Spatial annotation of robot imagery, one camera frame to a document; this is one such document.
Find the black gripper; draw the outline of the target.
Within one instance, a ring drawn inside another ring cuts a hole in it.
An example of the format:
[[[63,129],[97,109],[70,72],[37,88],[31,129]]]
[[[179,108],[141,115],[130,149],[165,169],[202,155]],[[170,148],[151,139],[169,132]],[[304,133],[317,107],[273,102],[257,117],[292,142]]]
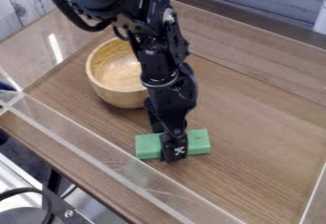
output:
[[[178,162],[187,157],[189,138],[186,116],[197,107],[198,83],[191,66],[183,63],[173,72],[170,80],[158,80],[141,75],[149,89],[145,102],[151,130],[159,134],[161,160]]]

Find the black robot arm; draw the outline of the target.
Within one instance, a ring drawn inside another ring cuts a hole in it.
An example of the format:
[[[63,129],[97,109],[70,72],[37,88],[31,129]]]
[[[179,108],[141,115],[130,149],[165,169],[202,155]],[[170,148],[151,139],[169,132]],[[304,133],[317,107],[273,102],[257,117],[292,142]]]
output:
[[[170,0],[53,0],[67,19],[85,31],[114,28],[142,66],[149,90],[145,106],[151,128],[161,134],[161,159],[187,157],[187,114],[197,107],[198,83],[186,63],[190,42],[182,35]]]

